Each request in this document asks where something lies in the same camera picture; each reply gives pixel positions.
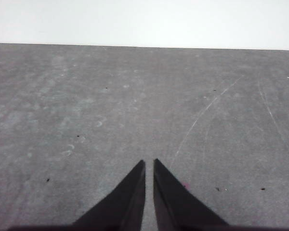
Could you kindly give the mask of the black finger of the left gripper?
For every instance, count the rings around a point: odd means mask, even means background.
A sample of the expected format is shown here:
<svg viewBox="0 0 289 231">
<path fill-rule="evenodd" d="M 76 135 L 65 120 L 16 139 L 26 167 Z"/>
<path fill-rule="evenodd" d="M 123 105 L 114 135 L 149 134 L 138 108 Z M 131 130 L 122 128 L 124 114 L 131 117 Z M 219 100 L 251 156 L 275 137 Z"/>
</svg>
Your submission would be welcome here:
<svg viewBox="0 0 289 231">
<path fill-rule="evenodd" d="M 194 197 L 159 159 L 154 160 L 153 197 L 159 227 L 229 226 Z"/>
<path fill-rule="evenodd" d="M 145 162 L 140 160 L 74 227 L 140 227 L 145 205 Z"/>
</svg>

